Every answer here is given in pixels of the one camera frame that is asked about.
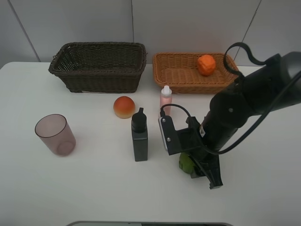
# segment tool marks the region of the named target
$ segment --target bottle cap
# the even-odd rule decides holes
[[[162,95],[168,97],[171,95],[172,91],[169,88],[169,86],[164,86],[164,88],[161,90]]]
[[[143,107],[132,116],[132,129],[138,133],[146,130],[146,115],[143,113]]]

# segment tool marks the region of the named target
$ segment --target pink bottle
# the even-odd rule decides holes
[[[161,91],[161,95],[160,95],[160,108],[163,105],[171,104],[171,102],[172,102],[171,93],[172,93],[172,91],[169,88],[169,86],[164,86],[164,88]],[[171,108],[171,106],[164,108],[164,112],[166,115],[170,115],[170,108]]]

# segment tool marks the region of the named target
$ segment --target black bottle cap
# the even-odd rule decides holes
[[[142,133],[146,130],[146,115],[143,113],[143,108],[132,116],[132,130],[137,133]]]

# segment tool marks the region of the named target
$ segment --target basket rim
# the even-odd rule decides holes
[[[215,54],[215,55],[225,55],[224,53],[221,52],[195,52],[195,53],[190,53],[190,52],[159,52],[156,53],[153,56],[153,77],[155,82],[157,83],[157,85],[159,86],[163,86],[163,85],[170,85],[170,87],[174,86],[177,88],[180,87],[186,87],[187,86],[191,86],[191,84],[194,84],[196,87],[198,88],[202,88],[202,87],[206,87],[206,88],[218,88],[218,87],[226,87],[228,85],[231,84],[231,82],[217,82],[217,83],[206,83],[206,82],[199,82],[199,83],[195,83],[195,82],[166,82],[166,81],[162,81],[160,79],[160,77],[158,76],[158,70],[157,70],[157,56],[166,56],[166,55],[182,55],[182,56],[186,56],[186,55],[193,55],[193,56],[199,56],[199,55],[206,55],[206,54]],[[226,56],[227,60],[229,60],[229,65],[232,66],[233,69],[238,70],[237,65],[235,64],[234,60],[232,59],[232,57],[230,55],[227,54]]]
[[[81,71],[81,70],[73,70],[73,71],[63,71],[63,70],[58,70],[55,69],[55,67],[57,66],[57,62],[60,59],[60,57],[62,57],[63,52],[66,48],[68,48],[69,46],[72,45],[78,45],[78,46],[85,46],[85,45],[97,45],[97,46],[101,46],[101,45],[123,45],[123,46],[139,46],[141,48],[142,51],[142,60],[140,62],[139,67],[136,70],[133,71],[123,71],[123,70],[99,70],[99,71]],[[93,74],[100,74],[100,73],[105,73],[105,74],[123,74],[123,75],[136,75],[139,73],[142,73],[144,71],[144,68],[146,66],[146,49],[145,46],[141,43],[138,42],[113,42],[113,41],[104,41],[104,42],[69,42],[64,44],[60,50],[57,52],[56,55],[53,56],[53,60],[50,63],[49,69],[48,71],[51,74],[56,74],[59,73],[60,76],[64,76],[64,75],[71,75],[74,73],[80,73],[80,74],[88,74],[88,75],[93,75]]]

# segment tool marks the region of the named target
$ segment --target wall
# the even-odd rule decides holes
[[[141,42],[148,63],[156,52],[224,52],[244,41],[265,60],[301,51],[300,8],[295,0],[2,0],[0,68],[11,61],[49,62],[73,41]],[[251,65],[243,50],[230,55],[238,65]]]

